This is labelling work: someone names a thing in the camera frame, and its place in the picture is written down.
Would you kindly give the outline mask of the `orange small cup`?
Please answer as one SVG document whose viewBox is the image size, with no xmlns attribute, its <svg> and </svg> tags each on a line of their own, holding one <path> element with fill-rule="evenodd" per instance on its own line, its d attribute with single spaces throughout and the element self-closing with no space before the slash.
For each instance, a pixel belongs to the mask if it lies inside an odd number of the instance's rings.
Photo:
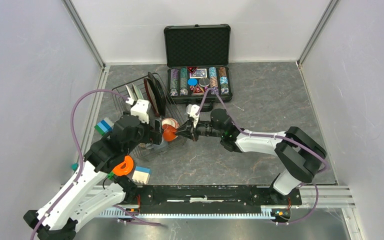
<svg viewBox="0 0 384 240">
<path fill-rule="evenodd" d="M 175 140 L 178 136 L 176 135 L 177 129 L 169 124 L 164 124 L 162 126 L 163 134 L 162 137 L 165 141 L 171 142 Z"/>
</svg>

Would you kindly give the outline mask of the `tan ceramic bowl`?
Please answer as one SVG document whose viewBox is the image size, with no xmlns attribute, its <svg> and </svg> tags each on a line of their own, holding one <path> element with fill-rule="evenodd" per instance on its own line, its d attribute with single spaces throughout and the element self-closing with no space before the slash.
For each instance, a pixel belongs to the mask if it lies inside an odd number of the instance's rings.
<svg viewBox="0 0 384 240">
<path fill-rule="evenodd" d="M 176 119 L 171 118 L 171 117 L 167 117 L 167 118 L 162 119 L 161 125 L 170 125 L 170 126 L 174 127 L 175 129 L 177 129 L 180 126 L 179 122 Z"/>
</svg>

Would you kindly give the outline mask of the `dark brown bottom plate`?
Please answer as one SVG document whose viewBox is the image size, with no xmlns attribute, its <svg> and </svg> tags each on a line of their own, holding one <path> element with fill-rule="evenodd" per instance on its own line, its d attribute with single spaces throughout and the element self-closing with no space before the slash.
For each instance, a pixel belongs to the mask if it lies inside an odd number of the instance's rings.
<svg viewBox="0 0 384 240">
<path fill-rule="evenodd" d="M 166 94 L 164 88 L 159 80 L 157 80 L 153 73 L 147 73 L 147 90 L 149 93 L 148 99 L 151 101 L 155 110 L 155 114 L 158 116 L 166 115 Z"/>
</svg>

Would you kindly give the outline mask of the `mint green flower plate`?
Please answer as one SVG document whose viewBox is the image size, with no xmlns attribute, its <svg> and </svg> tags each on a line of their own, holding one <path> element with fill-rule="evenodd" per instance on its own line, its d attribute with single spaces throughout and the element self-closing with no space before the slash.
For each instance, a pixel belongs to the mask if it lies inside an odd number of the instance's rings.
<svg viewBox="0 0 384 240">
<path fill-rule="evenodd" d="M 145 97 L 142 93 L 142 90 L 135 84 L 132 84 L 132 87 L 133 87 L 133 90 L 134 90 L 134 94 L 136 95 L 136 99 L 137 100 L 144 100 Z"/>
</svg>

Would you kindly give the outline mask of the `red rim beige plate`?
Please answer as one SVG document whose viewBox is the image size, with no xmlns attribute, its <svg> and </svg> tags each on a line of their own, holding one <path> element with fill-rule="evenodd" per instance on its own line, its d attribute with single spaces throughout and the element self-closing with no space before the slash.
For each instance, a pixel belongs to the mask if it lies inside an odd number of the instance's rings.
<svg viewBox="0 0 384 240">
<path fill-rule="evenodd" d="M 162 106 L 161 94 L 157 88 L 157 82 L 150 77 L 146 77 L 144 79 L 144 86 L 155 116 L 161 117 L 163 115 L 164 108 Z"/>
</svg>

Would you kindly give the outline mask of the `white plate teal rim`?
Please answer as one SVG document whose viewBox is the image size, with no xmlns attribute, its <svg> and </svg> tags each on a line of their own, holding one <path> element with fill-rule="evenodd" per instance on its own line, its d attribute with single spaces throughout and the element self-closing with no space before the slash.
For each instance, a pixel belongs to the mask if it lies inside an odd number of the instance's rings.
<svg viewBox="0 0 384 240">
<path fill-rule="evenodd" d="M 126 88 L 126 91 L 128 93 L 129 98 L 131 98 L 134 101 L 136 101 L 137 100 L 137 96 L 134 93 L 134 91 L 132 90 L 132 88 L 128 84 L 125 85 L 125 88 Z"/>
</svg>

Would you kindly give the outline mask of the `white mug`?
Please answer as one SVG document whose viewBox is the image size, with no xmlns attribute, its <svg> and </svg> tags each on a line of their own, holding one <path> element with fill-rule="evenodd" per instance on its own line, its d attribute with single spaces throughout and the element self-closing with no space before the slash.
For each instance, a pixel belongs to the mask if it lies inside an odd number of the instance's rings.
<svg viewBox="0 0 384 240">
<path fill-rule="evenodd" d="M 153 144 L 152 149 L 157 153 L 165 153 L 169 148 L 169 144 L 166 141 L 161 142 L 160 144 Z"/>
</svg>

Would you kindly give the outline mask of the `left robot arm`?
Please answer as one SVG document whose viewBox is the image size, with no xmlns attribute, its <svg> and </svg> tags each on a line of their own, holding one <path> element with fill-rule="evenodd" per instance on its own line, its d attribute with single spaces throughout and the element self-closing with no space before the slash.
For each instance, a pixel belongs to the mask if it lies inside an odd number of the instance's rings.
<svg viewBox="0 0 384 240">
<path fill-rule="evenodd" d="M 72 240 L 105 209 L 121 202 L 133 203 L 138 194 L 137 185 L 126 174 L 116 173 L 115 168 L 139 144 L 161 141 L 161 124 L 150 123 L 147 113 L 131 111 L 123 115 L 80 157 L 77 170 L 59 192 L 42 208 L 24 214 L 23 219 L 33 229 L 31 238 Z M 114 173 L 112 183 L 85 200 L 89 191 L 110 173 Z"/>
</svg>

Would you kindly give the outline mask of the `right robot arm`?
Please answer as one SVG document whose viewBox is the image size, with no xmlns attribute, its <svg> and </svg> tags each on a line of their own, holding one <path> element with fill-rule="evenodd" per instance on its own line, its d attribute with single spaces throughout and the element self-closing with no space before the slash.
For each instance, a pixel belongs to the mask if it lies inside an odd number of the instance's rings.
<svg viewBox="0 0 384 240">
<path fill-rule="evenodd" d="M 216 137 L 229 152 L 262 153 L 276 156 L 285 169 L 271 184 L 269 199 L 282 204 L 296 187 L 310 184 L 318 173 L 328 168 L 327 152 L 302 129 L 291 126 L 286 131 L 256 132 L 240 128 L 225 109 L 217 108 L 209 120 L 201 120 L 195 105 L 186 111 L 188 118 L 175 134 L 193 141 L 200 136 Z"/>
</svg>

